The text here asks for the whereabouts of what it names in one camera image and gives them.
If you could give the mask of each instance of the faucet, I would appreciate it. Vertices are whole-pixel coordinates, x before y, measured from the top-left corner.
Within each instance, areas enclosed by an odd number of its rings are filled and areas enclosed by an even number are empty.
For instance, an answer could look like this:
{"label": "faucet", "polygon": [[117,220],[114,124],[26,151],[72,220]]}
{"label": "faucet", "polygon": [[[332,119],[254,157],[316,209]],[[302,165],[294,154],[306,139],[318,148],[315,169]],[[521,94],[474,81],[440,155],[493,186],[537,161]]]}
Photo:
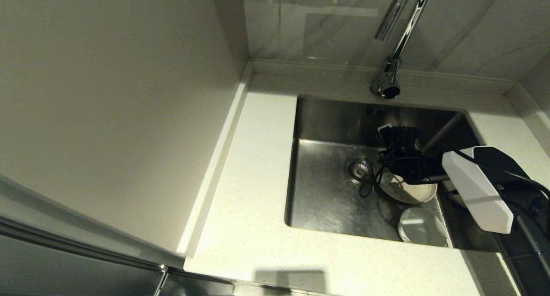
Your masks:
{"label": "faucet", "polygon": [[[380,27],[375,35],[375,39],[380,41],[385,41],[388,39],[391,30],[393,30],[401,11],[408,1],[409,0],[391,1],[391,5],[385,13],[384,20],[380,24]],[[413,32],[416,23],[418,23],[420,14],[422,14],[427,2],[428,0],[416,1],[416,6],[412,10],[409,22],[401,35],[401,39],[399,40],[397,47],[395,47],[395,51],[393,51],[393,55],[386,58],[380,73],[375,77],[375,80],[373,80],[371,92],[374,95],[390,99],[395,98],[399,95],[399,93],[401,93],[399,83],[397,83],[396,79],[397,69],[399,69],[399,63],[401,62],[401,53],[403,53],[403,50],[405,49],[411,33]]]}

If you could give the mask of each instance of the stainless steel sink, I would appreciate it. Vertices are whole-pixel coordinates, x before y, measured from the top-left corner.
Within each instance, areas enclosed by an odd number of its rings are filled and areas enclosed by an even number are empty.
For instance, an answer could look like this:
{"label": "stainless steel sink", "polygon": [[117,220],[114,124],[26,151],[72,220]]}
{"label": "stainless steel sink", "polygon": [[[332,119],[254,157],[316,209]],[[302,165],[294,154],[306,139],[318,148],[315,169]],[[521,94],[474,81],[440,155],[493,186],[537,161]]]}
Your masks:
{"label": "stainless steel sink", "polygon": [[379,188],[367,198],[359,196],[362,183],[350,178],[349,161],[359,158],[369,165],[354,172],[373,168],[384,146],[375,132],[386,123],[418,128],[417,146],[426,155],[440,151],[443,143],[460,149],[479,145],[460,112],[299,98],[285,223],[401,241],[397,233],[401,213],[421,207],[442,220],[450,247],[497,251],[493,235],[477,227],[469,212],[452,202],[450,182],[440,183],[436,197],[424,204],[404,204]]}

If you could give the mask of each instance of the speckled countertop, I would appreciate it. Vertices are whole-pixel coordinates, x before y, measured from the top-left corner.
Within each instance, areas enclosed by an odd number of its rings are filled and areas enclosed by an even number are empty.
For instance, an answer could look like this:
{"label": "speckled countertop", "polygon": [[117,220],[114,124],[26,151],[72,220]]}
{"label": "speckled countertop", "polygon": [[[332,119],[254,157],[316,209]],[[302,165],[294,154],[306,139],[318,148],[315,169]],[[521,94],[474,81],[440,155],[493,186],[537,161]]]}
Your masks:
{"label": "speckled countertop", "polygon": [[531,178],[550,186],[550,159],[501,94],[410,87],[385,101],[357,81],[260,73],[186,271],[342,296],[517,294],[497,253],[288,227],[284,210],[297,94],[461,110],[482,143],[514,157]]}

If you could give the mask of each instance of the backsplash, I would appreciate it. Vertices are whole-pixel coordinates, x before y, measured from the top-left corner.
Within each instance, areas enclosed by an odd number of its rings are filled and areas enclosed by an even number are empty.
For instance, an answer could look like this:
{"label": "backsplash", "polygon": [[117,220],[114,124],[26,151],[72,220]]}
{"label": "backsplash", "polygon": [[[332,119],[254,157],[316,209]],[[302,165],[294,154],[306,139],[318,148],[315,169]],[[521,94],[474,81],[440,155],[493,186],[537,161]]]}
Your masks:
{"label": "backsplash", "polygon": [[[373,37],[391,0],[244,0],[250,55],[379,67],[393,52],[414,0],[386,42]],[[429,0],[402,68],[520,80],[550,51],[550,0]]]}

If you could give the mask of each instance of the faucet spout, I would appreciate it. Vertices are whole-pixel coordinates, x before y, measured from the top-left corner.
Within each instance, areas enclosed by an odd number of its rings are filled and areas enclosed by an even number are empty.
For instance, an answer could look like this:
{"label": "faucet spout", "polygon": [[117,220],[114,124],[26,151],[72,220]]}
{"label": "faucet spout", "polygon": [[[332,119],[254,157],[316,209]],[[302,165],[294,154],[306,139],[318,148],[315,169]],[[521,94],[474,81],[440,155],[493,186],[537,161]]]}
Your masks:
{"label": "faucet spout", "polygon": [[[399,19],[401,12],[403,11],[404,6],[409,0],[393,0],[389,6],[387,12],[385,13],[384,19],[380,24],[380,27],[375,35],[375,38],[381,41],[387,40],[391,30],[395,26],[395,23]],[[397,83],[397,70],[399,69],[399,63],[401,62],[401,54],[409,41],[411,33],[413,32],[422,11],[426,7],[428,0],[416,0],[416,5],[411,12],[409,22],[403,30],[401,39],[393,55],[387,58],[384,63],[381,72],[373,80],[371,85],[371,92],[376,96],[381,96],[383,98],[395,98],[401,92],[399,88],[399,83]]]}

